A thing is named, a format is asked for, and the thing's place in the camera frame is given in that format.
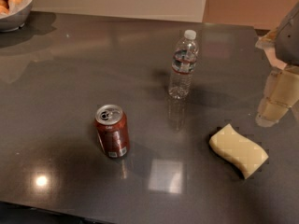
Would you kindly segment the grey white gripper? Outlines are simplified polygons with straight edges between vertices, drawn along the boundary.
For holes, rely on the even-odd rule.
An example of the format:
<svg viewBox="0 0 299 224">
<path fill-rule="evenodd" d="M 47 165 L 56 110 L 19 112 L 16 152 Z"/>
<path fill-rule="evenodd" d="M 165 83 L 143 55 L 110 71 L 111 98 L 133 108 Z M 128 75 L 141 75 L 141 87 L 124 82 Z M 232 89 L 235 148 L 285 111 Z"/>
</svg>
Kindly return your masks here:
<svg viewBox="0 0 299 224">
<path fill-rule="evenodd" d="M 255 44 L 273 67 L 263 91 L 256 122 L 262 127 L 277 124 L 299 101 L 299 2 L 278 28 L 261 36 Z"/>
</svg>

